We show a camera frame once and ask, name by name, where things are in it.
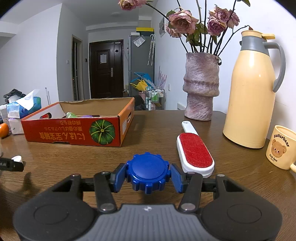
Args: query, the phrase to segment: butterbear mug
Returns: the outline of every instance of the butterbear mug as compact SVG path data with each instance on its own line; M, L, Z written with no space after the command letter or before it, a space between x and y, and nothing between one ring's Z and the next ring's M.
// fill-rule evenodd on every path
M296 172L296 133L276 125L266 151L268 160L277 167Z

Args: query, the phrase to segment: orange cardboard box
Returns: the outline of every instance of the orange cardboard box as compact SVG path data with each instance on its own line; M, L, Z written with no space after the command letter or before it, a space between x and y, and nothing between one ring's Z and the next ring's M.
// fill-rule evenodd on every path
M26 116L21 123L30 142L120 147L132 122L134 106L133 97L57 102ZM64 118L67 112L99 117Z

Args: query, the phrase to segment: tissue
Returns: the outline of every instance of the tissue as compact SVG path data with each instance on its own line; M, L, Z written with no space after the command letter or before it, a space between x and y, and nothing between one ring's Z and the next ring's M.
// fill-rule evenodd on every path
M7 104L8 118L22 119L41 109L41 98L35 95L39 90L33 90L25 97Z

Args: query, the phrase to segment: doorway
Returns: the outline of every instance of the doorway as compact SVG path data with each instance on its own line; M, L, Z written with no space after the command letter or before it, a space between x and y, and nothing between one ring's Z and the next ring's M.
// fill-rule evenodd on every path
M89 44L92 99L123 97L123 39Z
M82 41L72 36L72 89L73 100L83 100L83 77L82 77Z

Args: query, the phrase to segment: wooden table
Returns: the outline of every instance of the wooden table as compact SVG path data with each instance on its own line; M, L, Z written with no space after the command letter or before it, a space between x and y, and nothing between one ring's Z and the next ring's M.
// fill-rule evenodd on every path
M24 135L1 140L3 157L21 155L24 172L0 172L0 236L4 241L19 240L12 227L12 215L23 202L46 190L72 173L83 178L99 171L112 171L120 162L132 159L134 154L151 152L181 167L176 148L177 136L183 132L181 122L188 120L183 111L136 111L121 148L74 146L27 142ZM277 241L296 240L296 185L295 175L271 164L266 156L269 140L264 148L250 150L230 142L223 136L225 114L214 112L212 121L192 121L215 160L214 177L224 173L275 204L283 215L283 225ZM120 193L113 195L117 206L121 203L175 203L177 194L172 182L164 191L151 195L132 190L124 183ZM213 199L212 193L203 193L201 206ZM94 193L84 193L84 201L96 206Z

